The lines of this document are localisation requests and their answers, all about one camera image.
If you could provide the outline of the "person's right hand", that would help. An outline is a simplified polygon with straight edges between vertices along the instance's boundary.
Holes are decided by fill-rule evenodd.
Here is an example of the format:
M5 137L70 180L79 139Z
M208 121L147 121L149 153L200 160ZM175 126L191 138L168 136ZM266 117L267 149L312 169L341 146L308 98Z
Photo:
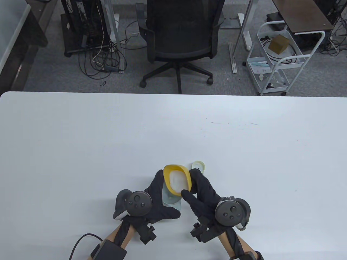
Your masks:
M189 171L192 188L190 191L182 190L181 197L190 205L195 216L208 220L208 224L215 224L215 210L221 200L213 189L209 180L198 169Z

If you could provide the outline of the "person's left hand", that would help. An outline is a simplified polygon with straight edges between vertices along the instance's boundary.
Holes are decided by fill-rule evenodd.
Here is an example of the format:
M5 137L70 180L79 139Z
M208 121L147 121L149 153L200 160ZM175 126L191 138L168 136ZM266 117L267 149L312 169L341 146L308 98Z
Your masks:
M164 186L163 170L159 170L144 191L120 191L116 198L114 220L154 224L164 219L178 219L181 216L179 210L163 205Z

